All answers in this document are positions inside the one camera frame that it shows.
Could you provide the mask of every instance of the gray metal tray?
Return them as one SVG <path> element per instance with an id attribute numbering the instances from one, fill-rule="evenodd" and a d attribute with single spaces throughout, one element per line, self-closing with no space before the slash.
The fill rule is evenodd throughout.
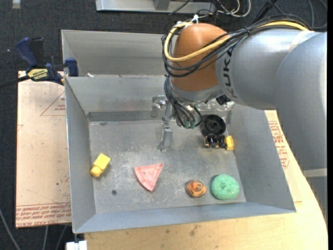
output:
<path id="1" fill-rule="evenodd" d="M 74 233 L 211 221 L 294 211 L 264 111 L 236 105 L 219 109 L 235 150 L 206 148 L 199 128 L 173 122 L 172 144 L 157 149 L 161 117 L 150 116 L 152 98 L 163 94 L 162 76 L 66 78 L 66 113 Z M 90 175 L 100 153 L 112 160 L 99 178 Z M 163 163 L 155 189 L 144 189 L 135 166 Z M 233 201 L 210 190 L 190 198 L 186 183 L 208 187 L 214 176 L 229 174 L 241 192 Z"/>

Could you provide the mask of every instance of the orange toy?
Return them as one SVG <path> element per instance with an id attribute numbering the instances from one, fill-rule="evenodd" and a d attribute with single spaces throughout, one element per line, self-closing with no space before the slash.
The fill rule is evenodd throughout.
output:
<path id="1" fill-rule="evenodd" d="M 186 185 L 186 192 L 190 197 L 196 198 L 206 194 L 207 187 L 201 181 L 191 180 Z"/>

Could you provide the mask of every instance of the pink triangle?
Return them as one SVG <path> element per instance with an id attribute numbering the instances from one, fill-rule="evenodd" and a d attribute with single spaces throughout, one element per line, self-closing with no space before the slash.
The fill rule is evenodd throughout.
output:
<path id="1" fill-rule="evenodd" d="M 153 191 L 160 175 L 163 164 L 135 167 L 135 175 L 141 185 L 149 191 Z"/>

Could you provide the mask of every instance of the yellow cable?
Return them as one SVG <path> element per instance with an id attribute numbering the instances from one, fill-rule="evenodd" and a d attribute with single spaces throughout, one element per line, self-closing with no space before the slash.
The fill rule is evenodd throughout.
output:
<path id="1" fill-rule="evenodd" d="M 169 55 L 169 51 L 168 51 L 168 48 L 169 48 L 169 42 L 170 42 L 170 39 L 171 37 L 173 36 L 173 33 L 178 30 L 179 28 L 182 28 L 188 24 L 191 24 L 191 22 L 181 22 L 179 24 L 176 24 L 172 29 L 171 31 L 169 32 L 168 36 L 166 37 L 165 39 L 165 43 L 164 43 L 164 55 L 165 57 L 170 60 L 170 61 L 173 61 L 173 62 L 181 62 L 181 61 L 186 61 L 186 60 L 189 60 L 190 58 L 193 58 L 193 57 L 196 57 L 206 51 L 209 51 L 211 49 L 214 49 L 218 46 L 220 46 L 221 44 L 223 44 L 225 41 L 228 40 L 228 37 L 226 38 L 223 38 L 213 44 L 210 44 L 202 49 L 199 49 L 189 55 L 186 55 L 186 56 L 183 56 L 183 57 L 172 57 Z M 264 25 L 261 25 L 259 26 L 258 28 L 261 28 L 261 27 L 267 27 L 267 26 L 289 26 L 289 27 L 293 27 L 295 29 L 298 29 L 298 30 L 302 30 L 302 31 L 307 31 L 308 29 L 300 24 L 297 24 L 297 23 L 294 23 L 294 22 L 290 22 L 290 21 L 273 21 L 273 22 L 270 22 L 270 23 L 266 23 Z"/>

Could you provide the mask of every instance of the wire bundle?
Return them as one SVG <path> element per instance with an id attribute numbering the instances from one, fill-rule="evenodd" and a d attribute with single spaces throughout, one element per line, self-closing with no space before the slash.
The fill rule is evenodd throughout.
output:
<path id="1" fill-rule="evenodd" d="M 220 54 L 219 57 L 222 57 L 222 55 L 225 54 L 228 50 L 235 47 L 238 43 L 257 32 L 276 28 L 310 30 L 307 25 L 305 25 L 302 21 L 296 18 L 290 18 L 286 16 L 273 16 L 262 19 L 249 27 L 245 27 L 235 32 L 225 33 L 217 37 L 215 40 L 211 41 L 205 47 L 189 55 L 183 57 L 173 57 L 171 53 L 172 37 L 178 34 L 186 26 L 192 24 L 192 22 L 179 22 L 174 25 L 166 35 L 162 37 L 162 58 L 164 61 L 164 67 L 167 73 L 172 77 L 185 77 L 194 73 L 195 71 L 204 69 L 206 66 L 216 61 L 216 58 L 212 59 L 214 56 L 216 56 L 216 54 Z M 179 64 L 179 62 L 189 60 L 207 51 L 211 52 L 205 55 L 205 57 L 202 58 L 200 61 L 190 66 L 182 67 Z M 204 67 L 201 67 L 201 65 L 208 60 L 210 60 L 210 62 Z M 184 73 L 174 74 L 171 70 L 184 71 Z"/>
<path id="2" fill-rule="evenodd" d="M 196 123 L 195 116 L 192 112 L 186 108 L 184 105 L 180 104 L 178 100 L 176 100 L 170 93 L 170 76 L 166 77 L 164 82 L 164 92 L 168 99 L 168 102 L 172 105 L 174 109 L 174 117 L 176 118 L 177 124 L 179 126 L 183 126 L 185 129 L 194 129 L 196 126 L 200 125 L 202 120 L 202 115 L 200 111 L 195 107 L 192 108 L 196 111 L 196 113 L 200 117 L 200 121 Z"/>

